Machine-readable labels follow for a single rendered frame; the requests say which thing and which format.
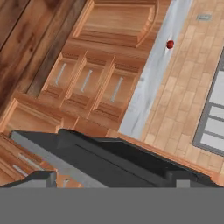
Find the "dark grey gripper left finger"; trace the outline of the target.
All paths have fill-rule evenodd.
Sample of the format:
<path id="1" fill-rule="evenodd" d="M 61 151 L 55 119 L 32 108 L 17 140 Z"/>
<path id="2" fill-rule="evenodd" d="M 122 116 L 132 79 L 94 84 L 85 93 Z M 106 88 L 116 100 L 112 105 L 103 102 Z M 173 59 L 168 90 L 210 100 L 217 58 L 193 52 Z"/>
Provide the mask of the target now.
<path id="1" fill-rule="evenodd" d="M 55 171 L 34 171 L 21 180 L 1 185 L 1 188 L 56 188 L 56 178 Z"/>

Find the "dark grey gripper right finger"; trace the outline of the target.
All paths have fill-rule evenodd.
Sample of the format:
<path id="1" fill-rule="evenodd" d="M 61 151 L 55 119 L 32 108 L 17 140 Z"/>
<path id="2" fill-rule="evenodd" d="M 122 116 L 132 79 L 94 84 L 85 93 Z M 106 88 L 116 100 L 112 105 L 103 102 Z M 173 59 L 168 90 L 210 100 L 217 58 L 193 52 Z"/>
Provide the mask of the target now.
<path id="1" fill-rule="evenodd" d="M 166 178 L 176 188 L 219 187 L 208 176 L 189 171 L 168 171 Z"/>

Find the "black microwave oven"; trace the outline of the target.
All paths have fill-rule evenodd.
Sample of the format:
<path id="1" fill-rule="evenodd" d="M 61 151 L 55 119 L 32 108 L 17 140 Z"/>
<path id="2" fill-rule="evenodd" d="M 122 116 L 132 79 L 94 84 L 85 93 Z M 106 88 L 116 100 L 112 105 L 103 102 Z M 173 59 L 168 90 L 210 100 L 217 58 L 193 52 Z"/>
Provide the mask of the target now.
<path id="1" fill-rule="evenodd" d="M 119 137 L 60 129 L 57 133 L 13 130 L 10 139 L 85 187 L 175 187 L 166 178 L 170 171 L 204 174 L 211 179 Z"/>

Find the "plain wooden cupboard door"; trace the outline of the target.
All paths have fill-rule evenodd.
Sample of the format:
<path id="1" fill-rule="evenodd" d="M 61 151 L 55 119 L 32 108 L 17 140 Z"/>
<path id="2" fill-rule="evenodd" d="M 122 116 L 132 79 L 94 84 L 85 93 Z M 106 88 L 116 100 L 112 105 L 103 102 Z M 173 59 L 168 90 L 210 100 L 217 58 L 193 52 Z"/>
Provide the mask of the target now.
<path id="1" fill-rule="evenodd" d="M 57 133 L 64 119 L 43 105 L 14 98 L 0 120 L 0 132 L 9 135 L 13 130 Z"/>

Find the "large wooden cupboard door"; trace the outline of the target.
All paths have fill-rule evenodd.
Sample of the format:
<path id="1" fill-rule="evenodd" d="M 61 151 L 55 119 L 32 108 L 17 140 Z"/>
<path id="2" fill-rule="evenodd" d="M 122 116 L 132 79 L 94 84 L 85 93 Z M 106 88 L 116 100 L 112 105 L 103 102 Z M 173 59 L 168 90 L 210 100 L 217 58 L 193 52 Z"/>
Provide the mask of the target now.
<path id="1" fill-rule="evenodd" d="M 90 0 L 75 39 L 137 48 L 156 21 L 158 0 Z"/>

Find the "wide wooden drawer front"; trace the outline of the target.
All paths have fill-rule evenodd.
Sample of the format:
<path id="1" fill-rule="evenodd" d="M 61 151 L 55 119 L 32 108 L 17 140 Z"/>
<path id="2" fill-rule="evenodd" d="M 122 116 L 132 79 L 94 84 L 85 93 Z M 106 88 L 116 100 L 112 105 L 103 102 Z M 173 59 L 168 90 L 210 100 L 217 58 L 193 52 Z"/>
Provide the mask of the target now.
<path id="1" fill-rule="evenodd" d="M 23 154 L 37 165 L 40 165 L 45 171 L 56 171 L 54 167 L 45 162 L 41 157 L 29 152 L 6 135 L 0 134 L 0 186 L 25 178 L 12 165 L 19 166 L 29 175 L 35 171 L 39 171 L 20 158 L 18 153 Z"/>

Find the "grey framed window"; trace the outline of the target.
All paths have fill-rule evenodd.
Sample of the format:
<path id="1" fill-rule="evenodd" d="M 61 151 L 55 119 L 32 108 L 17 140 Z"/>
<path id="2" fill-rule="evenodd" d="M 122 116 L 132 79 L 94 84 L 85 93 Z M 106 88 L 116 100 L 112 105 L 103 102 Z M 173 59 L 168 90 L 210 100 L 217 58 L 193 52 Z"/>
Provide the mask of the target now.
<path id="1" fill-rule="evenodd" d="M 224 48 L 192 145 L 224 157 Z"/>

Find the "grey wall outlet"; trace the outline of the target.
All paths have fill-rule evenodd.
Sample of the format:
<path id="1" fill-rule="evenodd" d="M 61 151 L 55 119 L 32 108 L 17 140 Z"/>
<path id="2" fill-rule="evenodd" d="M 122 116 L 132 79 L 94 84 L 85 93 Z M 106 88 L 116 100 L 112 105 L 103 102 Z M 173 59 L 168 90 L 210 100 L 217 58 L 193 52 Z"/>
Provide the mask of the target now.
<path id="1" fill-rule="evenodd" d="M 199 21 L 209 21 L 212 19 L 212 15 L 211 14 L 199 14 L 197 16 L 197 20 Z"/>

